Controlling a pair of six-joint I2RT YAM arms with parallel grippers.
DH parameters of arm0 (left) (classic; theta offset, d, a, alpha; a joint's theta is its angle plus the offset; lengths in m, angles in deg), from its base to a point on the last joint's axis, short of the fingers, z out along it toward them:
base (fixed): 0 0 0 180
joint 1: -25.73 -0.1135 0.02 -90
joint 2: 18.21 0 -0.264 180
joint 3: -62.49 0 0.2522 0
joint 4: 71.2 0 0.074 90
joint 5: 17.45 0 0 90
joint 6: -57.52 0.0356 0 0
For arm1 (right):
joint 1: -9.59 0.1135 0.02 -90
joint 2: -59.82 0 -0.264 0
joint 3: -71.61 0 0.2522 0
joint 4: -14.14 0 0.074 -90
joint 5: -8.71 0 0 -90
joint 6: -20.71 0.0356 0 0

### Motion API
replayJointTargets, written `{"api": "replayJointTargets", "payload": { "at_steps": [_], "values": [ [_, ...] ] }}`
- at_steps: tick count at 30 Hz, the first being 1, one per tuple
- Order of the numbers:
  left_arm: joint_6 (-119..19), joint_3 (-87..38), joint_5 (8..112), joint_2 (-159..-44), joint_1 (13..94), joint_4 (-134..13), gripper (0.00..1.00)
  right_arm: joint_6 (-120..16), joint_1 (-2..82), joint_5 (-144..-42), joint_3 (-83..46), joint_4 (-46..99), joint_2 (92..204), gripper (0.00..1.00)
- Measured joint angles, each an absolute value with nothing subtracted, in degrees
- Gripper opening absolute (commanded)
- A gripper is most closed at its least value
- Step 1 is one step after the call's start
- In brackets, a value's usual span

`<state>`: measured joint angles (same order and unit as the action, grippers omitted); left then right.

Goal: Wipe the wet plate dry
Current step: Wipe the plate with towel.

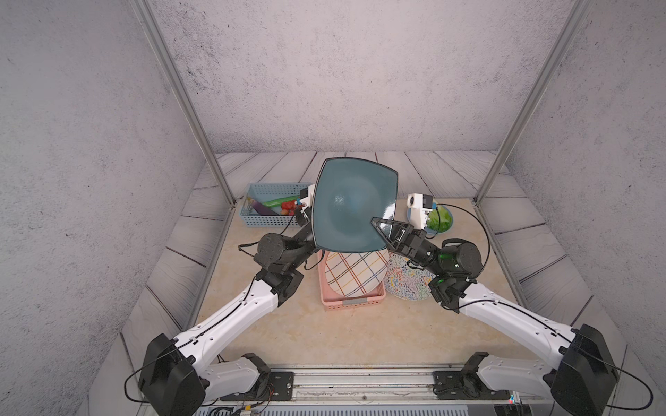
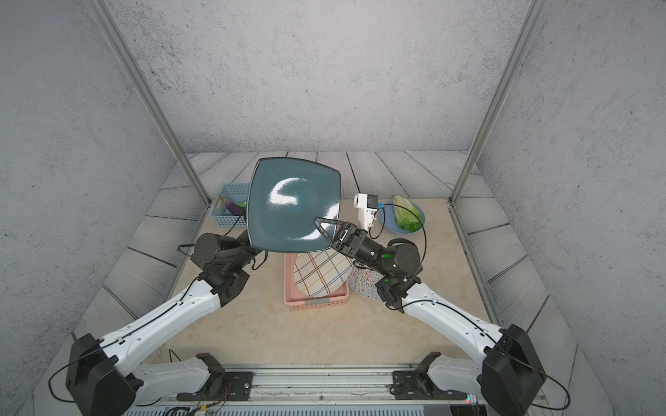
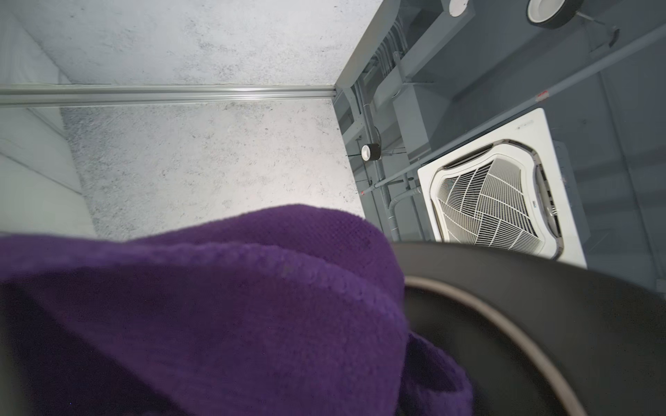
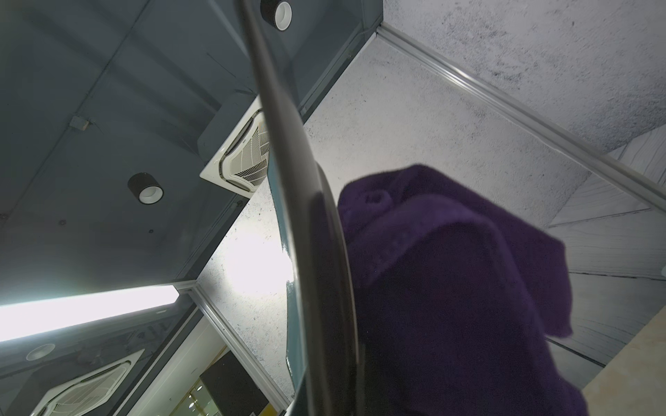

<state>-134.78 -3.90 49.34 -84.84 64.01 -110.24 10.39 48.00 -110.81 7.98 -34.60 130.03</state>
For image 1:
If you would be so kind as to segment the colourful squiggle round plate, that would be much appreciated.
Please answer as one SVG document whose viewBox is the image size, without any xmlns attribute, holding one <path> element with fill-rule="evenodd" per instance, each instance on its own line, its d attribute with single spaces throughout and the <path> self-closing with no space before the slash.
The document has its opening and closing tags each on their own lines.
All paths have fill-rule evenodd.
<svg viewBox="0 0 666 416">
<path fill-rule="evenodd" d="M 406 301 L 423 301 L 431 298 L 429 282 L 434 275 L 408 265 L 408 259 L 390 253 L 388 270 L 384 278 L 387 293 Z"/>
</svg>

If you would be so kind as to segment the dark teal square plate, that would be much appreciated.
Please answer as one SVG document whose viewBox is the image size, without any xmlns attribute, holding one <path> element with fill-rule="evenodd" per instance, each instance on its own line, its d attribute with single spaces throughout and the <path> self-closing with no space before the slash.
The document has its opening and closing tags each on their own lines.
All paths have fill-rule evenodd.
<svg viewBox="0 0 666 416">
<path fill-rule="evenodd" d="M 397 171 L 367 159 L 326 159 L 311 203 L 315 245 L 342 253 L 385 249 L 372 220 L 394 218 L 398 180 Z"/>
</svg>

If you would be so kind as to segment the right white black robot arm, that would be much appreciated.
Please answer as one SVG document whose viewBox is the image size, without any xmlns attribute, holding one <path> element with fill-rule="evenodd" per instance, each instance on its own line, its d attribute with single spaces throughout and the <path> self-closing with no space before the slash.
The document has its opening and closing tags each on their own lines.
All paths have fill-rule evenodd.
<svg viewBox="0 0 666 416">
<path fill-rule="evenodd" d="M 554 400 L 571 415 L 601 415 L 610 408 L 625 372 L 598 329 L 553 322 L 491 291 L 477 280 L 484 266 L 470 241 L 446 239 L 436 246 L 424 230 L 405 222 L 372 218 L 371 225 L 387 249 L 433 274 L 428 287 L 442 308 L 484 322 L 538 357 L 510 360 L 479 353 L 471 360 L 471 381 Z"/>
</svg>

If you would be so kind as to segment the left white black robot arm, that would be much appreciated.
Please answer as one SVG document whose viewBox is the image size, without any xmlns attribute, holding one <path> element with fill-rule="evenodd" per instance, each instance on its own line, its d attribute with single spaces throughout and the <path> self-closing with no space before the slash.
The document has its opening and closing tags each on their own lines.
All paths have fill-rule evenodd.
<svg viewBox="0 0 666 416">
<path fill-rule="evenodd" d="M 220 398 L 261 398 L 271 373 L 263 360 L 249 353 L 218 363 L 217 355 L 294 295 L 304 277 L 298 267 L 317 251 L 310 224 L 292 237 L 263 236 L 253 257 L 261 269 L 238 296 L 191 329 L 174 338 L 160 334 L 147 345 L 135 373 L 143 402 L 159 415 L 193 415 Z"/>
</svg>

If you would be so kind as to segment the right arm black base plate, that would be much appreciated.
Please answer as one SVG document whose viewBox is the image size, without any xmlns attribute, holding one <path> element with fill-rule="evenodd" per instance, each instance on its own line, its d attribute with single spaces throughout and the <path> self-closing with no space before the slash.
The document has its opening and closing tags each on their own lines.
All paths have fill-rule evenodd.
<svg viewBox="0 0 666 416">
<path fill-rule="evenodd" d="M 433 394 L 438 400 L 509 400 L 512 397 L 507 390 L 489 389 L 475 374 L 462 371 L 433 372 Z"/>
</svg>

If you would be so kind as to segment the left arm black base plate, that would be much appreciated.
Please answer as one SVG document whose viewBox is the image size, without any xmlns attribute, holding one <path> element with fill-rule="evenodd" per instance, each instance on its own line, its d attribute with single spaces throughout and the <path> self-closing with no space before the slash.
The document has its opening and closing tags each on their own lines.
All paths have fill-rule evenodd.
<svg viewBox="0 0 666 416">
<path fill-rule="evenodd" d="M 260 374 L 253 387 L 246 393 L 233 393 L 221 398 L 222 401 L 290 401 L 294 387 L 293 372 L 271 371 Z"/>
</svg>

